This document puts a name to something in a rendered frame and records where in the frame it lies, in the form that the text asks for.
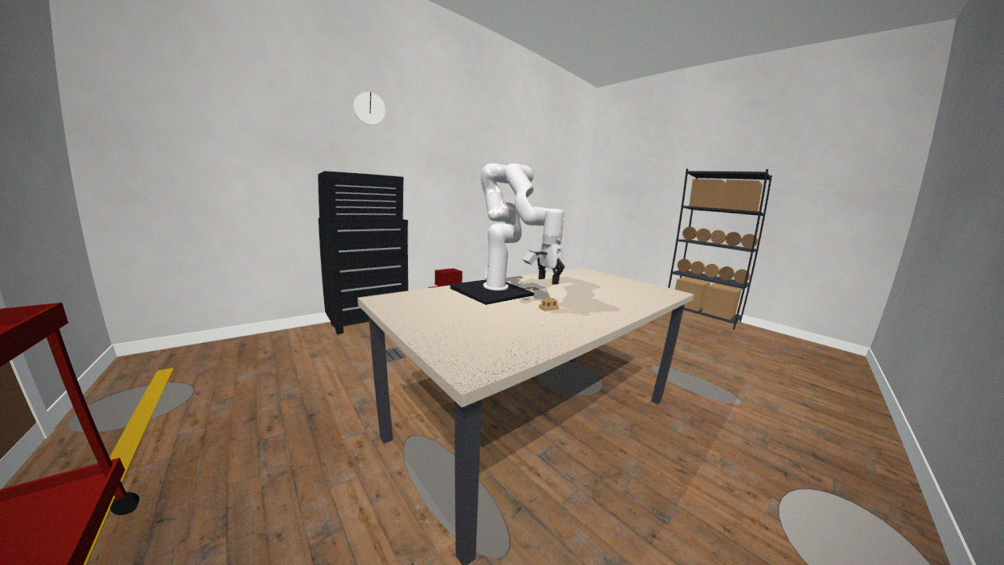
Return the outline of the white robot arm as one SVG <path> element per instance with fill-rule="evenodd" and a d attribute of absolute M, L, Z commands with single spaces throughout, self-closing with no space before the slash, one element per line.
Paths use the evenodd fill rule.
<path fill-rule="evenodd" d="M 487 282 L 484 283 L 484 288 L 488 290 L 503 291 L 508 288 L 508 284 L 505 284 L 508 265 L 508 250 L 505 243 L 516 243 L 520 240 L 520 219 L 526 225 L 544 225 L 543 242 L 562 241 L 564 212 L 560 209 L 532 207 L 525 198 L 525 193 L 528 197 L 533 192 L 532 179 L 532 169 L 520 164 L 507 166 L 487 164 L 481 172 L 481 184 L 490 221 L 506 221 L 505 225 L 492 225 L 488 229 L 488 279 L 485 277 Z M 496 182 L 511 186 L 516 195 L 515 205 L 503 201 L 502 192 Z"/>

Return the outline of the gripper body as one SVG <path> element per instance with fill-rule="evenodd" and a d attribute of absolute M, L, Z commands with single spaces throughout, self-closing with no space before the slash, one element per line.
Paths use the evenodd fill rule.
<path fill-rule="evenodd" d="M 563 259 L 563 249 L 561 243 L 548 243 L 542 242 L 540 251 L 544 251 L 547 254 L 540 254 L 540 265 L 548 267 L 548 269 L 555 269 L 556 259 L 560 258 L 560 262 Z"/>

